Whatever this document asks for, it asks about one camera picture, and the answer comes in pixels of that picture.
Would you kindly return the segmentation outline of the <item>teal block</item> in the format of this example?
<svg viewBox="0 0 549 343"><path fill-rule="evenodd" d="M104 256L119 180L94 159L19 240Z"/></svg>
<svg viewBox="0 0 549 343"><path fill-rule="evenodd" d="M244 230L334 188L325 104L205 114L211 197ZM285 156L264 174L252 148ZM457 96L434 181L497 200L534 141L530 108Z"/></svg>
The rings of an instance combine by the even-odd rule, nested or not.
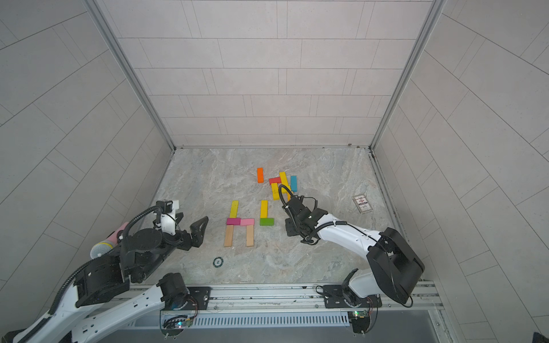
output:
<svg viewBox="0 0 549 343"><path fill-rule="evenodd" d="M295 175L290 177L290 187L292 192L297 192L297 177Z"/></svg>

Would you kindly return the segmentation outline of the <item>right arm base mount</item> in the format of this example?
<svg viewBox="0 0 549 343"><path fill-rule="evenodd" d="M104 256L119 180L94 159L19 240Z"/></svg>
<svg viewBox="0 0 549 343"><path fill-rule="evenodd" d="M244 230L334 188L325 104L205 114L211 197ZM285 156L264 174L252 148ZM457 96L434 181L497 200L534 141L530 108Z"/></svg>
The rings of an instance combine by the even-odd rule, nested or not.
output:
<svg viewBox="0 0 549 343"><path fill-rule="evenodd" d="M322 297L327 309L377 309L383 306L378 294L360 298L351 293L350 288L344 288L340 284L325 284L315 287L315 291Z"/></svg>

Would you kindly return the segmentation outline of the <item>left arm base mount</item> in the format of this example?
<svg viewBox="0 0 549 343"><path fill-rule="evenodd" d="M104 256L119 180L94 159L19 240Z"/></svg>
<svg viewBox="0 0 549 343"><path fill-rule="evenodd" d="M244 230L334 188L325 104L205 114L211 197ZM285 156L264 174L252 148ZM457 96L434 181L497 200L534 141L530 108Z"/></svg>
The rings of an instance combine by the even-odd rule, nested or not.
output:
<svg viewBox="0 0 549 343"><path fill-rule="evenodd" d="M189 287L186 293L177 294L167 305L167 309L172 311L206 310L211 291L211 287Z"/></svg>

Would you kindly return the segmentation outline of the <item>right circuit board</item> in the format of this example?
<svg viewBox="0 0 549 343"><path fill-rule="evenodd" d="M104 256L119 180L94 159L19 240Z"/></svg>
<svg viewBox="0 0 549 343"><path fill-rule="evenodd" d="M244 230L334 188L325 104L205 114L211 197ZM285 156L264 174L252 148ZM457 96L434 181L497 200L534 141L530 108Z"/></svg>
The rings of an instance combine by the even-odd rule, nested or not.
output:
<svg viewBox="0 0 549 343"><path fill-rule="evenodd" d="M354 334L367 334L372 328L372 313L369 311L352 311L347 313L350 327Z"/></svg>

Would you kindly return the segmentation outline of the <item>circuit board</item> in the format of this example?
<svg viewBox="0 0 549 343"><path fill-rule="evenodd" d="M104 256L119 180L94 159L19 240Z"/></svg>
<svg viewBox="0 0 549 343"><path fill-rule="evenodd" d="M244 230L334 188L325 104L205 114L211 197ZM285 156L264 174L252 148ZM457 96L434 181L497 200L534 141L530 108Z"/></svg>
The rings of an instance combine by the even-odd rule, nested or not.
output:
<svg viewBox="0 0 549 343"><path fill-rule="evenodd" d="M185 329L194 324L194 317L187 315L178 315L176 317L164 320L161 330L166 337L177 337Z"/></svg>
<svg viewBox="0 0 549 343"><path fill-rule="evenodd" d="M347 313L350 327L354 334L367 334L372 328L372 313L369 311L352 311Z"/></svg>

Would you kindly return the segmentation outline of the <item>magenta block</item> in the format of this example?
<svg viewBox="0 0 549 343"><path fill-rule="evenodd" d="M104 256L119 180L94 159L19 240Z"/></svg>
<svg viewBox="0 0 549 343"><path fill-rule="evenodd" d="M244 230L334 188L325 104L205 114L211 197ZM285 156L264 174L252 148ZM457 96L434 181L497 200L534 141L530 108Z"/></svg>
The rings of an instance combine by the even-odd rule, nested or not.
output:
<svg viewBox="0 0 549 343"><path fill-rule="evenodd" d="M240 218L228 218L226 221L227 226L240 226L241 225L241 219Z"/></svg>

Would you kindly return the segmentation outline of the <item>orange block top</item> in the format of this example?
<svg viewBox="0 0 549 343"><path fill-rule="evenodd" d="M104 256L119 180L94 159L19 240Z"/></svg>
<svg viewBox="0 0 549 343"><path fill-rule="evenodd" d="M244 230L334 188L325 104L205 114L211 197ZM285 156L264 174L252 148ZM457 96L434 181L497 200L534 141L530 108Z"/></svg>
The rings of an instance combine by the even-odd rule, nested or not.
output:
<svg viewBox="0 0 549 343"><path fill-rule="evenodd" d="M263 174L263 168L257 169L257 182L259 184L262 184L264 182L264 174Z"/></svg>

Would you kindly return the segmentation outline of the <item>yellow block upper diagonal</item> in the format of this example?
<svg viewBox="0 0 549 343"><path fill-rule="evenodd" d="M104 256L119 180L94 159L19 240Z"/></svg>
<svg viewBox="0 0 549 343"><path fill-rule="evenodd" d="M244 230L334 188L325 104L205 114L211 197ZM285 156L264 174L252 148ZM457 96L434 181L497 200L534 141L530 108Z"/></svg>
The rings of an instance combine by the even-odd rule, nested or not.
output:
<svg viewBox="0 0 549 343"><path fill-rule="evenodd" d="M280 177L280 184L279 184L280 192L283 194L290 194L291 189L288 183L287 174L282 171L279 173L279 177Z"/></svg>

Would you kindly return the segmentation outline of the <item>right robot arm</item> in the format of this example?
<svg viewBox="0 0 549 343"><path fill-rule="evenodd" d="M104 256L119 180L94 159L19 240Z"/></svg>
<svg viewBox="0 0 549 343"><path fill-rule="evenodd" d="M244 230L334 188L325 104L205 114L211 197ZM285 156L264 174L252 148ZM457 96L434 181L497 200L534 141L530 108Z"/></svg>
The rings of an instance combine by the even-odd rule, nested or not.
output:
<svg viewBox="0 0 549 343"><path fill-rule="evenodd" d="M341 285L341 298L351 307L361 307L367 299L385 294L406 306L422 277L425 266L403 236L391 227L379 232L356 227L318 207L310 210L304 197L282 200L288 215L287 234L301 237L301 243L335 243L367 260L369 270L350 272Z"/></svg>

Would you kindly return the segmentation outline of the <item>pink block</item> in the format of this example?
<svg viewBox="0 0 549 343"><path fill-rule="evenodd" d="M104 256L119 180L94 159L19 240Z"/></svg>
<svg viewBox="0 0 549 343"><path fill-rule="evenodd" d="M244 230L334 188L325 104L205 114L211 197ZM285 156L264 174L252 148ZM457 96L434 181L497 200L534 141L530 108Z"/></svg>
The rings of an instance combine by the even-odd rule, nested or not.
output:
<svg viewBox="0 0 549 343"><path fill-rule="evenodd" d="M240 220L240 226L253 226L254 225L254 219L241 219Z"/></svg>

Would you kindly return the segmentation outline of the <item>tan wooden block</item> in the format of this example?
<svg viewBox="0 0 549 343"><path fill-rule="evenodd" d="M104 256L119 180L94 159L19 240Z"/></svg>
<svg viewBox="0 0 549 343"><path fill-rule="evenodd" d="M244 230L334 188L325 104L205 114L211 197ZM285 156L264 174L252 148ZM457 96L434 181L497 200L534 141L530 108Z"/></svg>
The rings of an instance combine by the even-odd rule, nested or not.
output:
<svg viewBox="0 0 549 343"><path fill-rule="evenodd" d="M233 244L234 226L227 225L224 236L224 247L231 247Z"/></svg>
<svg viewBox="0 0 549 343"><path fill-rule="evenodd" d="M254 225L246 226L246 246L247 247L254 246Z"/></svg>

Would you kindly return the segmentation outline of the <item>small printed card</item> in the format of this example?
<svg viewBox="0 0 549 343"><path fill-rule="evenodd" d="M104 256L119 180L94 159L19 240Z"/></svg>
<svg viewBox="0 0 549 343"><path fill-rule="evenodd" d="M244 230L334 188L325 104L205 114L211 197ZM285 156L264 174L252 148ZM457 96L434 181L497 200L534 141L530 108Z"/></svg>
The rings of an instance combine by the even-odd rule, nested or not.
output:
<svg viewBox="0 0 549 343"><path fill-rule="evenodd" d="M353 201L360 214L368 213L373 211L373 208L370 202L367 200L367 197L364 194L359 194L353 196Z"/></svg>

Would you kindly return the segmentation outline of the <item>yellow block short vertical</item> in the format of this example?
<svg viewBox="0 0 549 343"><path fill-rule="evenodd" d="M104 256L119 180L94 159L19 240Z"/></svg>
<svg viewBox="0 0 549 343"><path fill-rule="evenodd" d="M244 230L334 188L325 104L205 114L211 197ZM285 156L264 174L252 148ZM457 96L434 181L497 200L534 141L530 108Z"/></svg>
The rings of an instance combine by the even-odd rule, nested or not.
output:
<svg viewBox="0 0 549 343"><path fill-rule="evenodd" d="M274 201L279 201L280 200L280 194L279 194L278 184L277 183L272 183L272 184L270 184L270 186L271 186L271 189L272 189L273 200Z"/></svg>

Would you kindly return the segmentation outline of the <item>green block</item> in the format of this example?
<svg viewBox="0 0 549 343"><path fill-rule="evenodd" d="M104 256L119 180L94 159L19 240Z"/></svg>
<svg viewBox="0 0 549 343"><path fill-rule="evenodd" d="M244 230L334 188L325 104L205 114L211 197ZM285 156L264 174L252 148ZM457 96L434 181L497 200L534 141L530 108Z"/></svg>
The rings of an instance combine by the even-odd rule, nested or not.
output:
<svg viewBox="0 0 549 343"><path fill-rule="evenodd" d="M275 219L274 218L261 218L260 219L260 226L263 227L271 227L275 225Z"/></svg>

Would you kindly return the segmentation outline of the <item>aluminium rail frame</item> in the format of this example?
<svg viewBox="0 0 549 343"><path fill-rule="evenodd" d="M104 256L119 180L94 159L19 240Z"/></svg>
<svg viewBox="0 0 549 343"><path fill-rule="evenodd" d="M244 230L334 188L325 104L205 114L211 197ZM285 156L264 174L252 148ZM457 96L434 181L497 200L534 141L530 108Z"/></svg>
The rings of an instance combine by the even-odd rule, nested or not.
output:
<svg viewBox="0 0 549 343"><path fill-rule="evenodd" d="M210 301L200 314L229 314L251 312L324 312L365 311L360 308L327 309L315 291L314 284L218 284L189 285L211 287ZM412 299L403 306L386 295L379 295L383 306L379 312L403 310L442 310L443 301L433 282L419 282Z"/></svg>

